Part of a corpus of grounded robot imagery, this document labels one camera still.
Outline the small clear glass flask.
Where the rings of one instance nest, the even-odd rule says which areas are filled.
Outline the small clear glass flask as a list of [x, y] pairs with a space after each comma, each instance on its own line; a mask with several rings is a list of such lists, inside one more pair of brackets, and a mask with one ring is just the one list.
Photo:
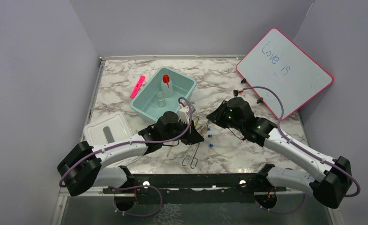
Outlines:
[[156, 93], [156, 102], [159, 107], [164, 107], [166, 105], [165, 96], [162, 91]]

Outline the red capped wash bottle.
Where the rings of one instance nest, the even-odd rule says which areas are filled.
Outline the red capped wash bottle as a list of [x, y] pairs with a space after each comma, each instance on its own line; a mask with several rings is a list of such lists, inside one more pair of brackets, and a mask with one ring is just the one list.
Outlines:
[[173, 83], [167, 74], [162, 76], [161, 89], [165, 98], [170, 98], [174, 94]]

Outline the brown test tube brush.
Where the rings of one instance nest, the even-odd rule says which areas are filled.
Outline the brown test tube brush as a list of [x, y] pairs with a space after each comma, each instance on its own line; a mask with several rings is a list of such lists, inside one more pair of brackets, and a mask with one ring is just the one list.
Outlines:
[[200, 131], [201, 133], [206, 132], [206, 131], [207, 131], [207, 129], [208, 129], [208, 125], [209, 125], [209, 123], [205, 123], [204, 125], [202, 125], [202, 126], [200, 127], [199, 131]]

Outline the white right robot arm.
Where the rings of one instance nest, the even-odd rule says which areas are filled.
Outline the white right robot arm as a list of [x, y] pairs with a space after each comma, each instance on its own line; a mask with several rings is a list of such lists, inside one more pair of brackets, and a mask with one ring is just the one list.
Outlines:
[[263, 117], [254, 115], [242, 97], [224, 100], [206, 117], [221, 128], [233, 128], [243, 139], [273, 150], [304, 169], [291, 171], [274, 165], [264, 166], [256, 177], [256, 186], [267, 191], [272, 186], [287, 187], [313, 195], [322, 205], [336, 209], [352, 185], [350, 161], [322, 154], [297, 142], [278, 126]]

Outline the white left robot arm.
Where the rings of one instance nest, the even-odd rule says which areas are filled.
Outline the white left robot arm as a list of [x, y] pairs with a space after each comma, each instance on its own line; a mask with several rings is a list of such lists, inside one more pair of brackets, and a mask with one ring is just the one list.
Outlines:
[[78, 196], [92, 187], [112, 186], [120, 192], [128, 192], [133, 180], [122, 166], [117, 169], [110, 165], [131, 157], [153, 153], [169, 142], [179, 141], [185, 145], [203, 142], [203, 135], [196, 129], [190, 101], [178, 99], [181, 105], [176, 112], [165, 112], [155, 124], [123, 140], [105, 145], [90, 145], [82, 141], [58, 164], [61, 176], [59, 186], [67, 188], [71, 196]]

